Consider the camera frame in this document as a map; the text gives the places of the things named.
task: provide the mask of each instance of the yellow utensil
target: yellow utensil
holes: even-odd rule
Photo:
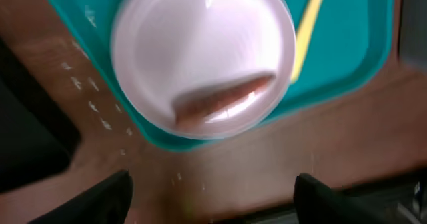
[[[323,0],[310,0],[304,11],[304,15],[296,34],[296,58],[294,69],[292,70],[291,82],[295,83],[300,76],[304,60],[306,59],[308,45],[312,38],[314,24],[318,18],[318,13]]]

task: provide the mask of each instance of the tray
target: tray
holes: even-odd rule
[[[307,1],[286,0],[296,27]],[[49,2],[148,141],[170,151],[187,151],[212,142],[170,135],[145,120],[126,99],[109,52],[113,19],[121,0]],[[390,52],[392,16],[393,0],[324,0],[300,78],[260,125],[368,82]]]

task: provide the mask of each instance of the brown wooden surface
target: brown wooden surface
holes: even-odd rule
[[[0,195],[0,223],[32,220],[123,168],[135,182],[128,223],[207,223],[289,201],[301,172],[341,187],[425,165],[427,77],[397,60],[399,9],[396,0],[392,54],[365,87],[178,154],[149,144],[116,109],[111,91],[46,0],[0,0],[1,38],[83,136],[68,171]],[[65,70],[63,62],[72,69]]]

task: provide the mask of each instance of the white plate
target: white plate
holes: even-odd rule
[[[280,102],[295,42],[283,0],[125,0],[111,53],[121,88],[148,121],[182,137],[219,139],[253,127]],[[264,92],[191,131],[175,128],[180,95],[263,72],[276,75]]]

